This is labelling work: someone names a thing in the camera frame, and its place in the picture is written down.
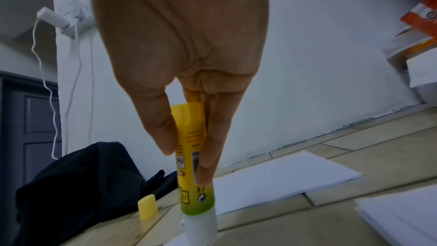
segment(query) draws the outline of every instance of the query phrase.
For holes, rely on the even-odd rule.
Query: black bag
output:
[[[160,170],[144,180],[121,143],[98,142],[68,154],[17,190],[12,245],[59,245],[93,225],[138,210],[137,202],[160,199],[178,187],[176,172]]]

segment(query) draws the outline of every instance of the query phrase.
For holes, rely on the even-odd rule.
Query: human hand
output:
[[[178,144],[165,86],[202,101],[208,134],[197,183],[211,183],[232,117],[258,70],[268,0],[92,0],[115,77],[165,155]]]

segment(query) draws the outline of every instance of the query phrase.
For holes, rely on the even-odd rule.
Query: orange package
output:
[[[437,0],[424,0],[414,7],[401,21],[422,31],[428,36],[437,38]]]

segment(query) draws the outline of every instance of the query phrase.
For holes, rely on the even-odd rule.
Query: dark door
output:
[[[53,97],[58,137],[55,157],[61,154],[61,121],[57,94]],[[9,245],[19,225],[15,220],[15,192],[54,161],[51,157],[55,128],[49,92],[44,88],[3,85],[0,157],[0,245]]]

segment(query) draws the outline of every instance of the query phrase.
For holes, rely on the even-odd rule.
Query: yellow glue stick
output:
[[[171,107],[179,133],[176,148],[178,185],[187,241],[192,246],[207,246],[217,235],[217,217],[212,184],[198,186],[195,172],[206,137],[203,103],[192,102]]]

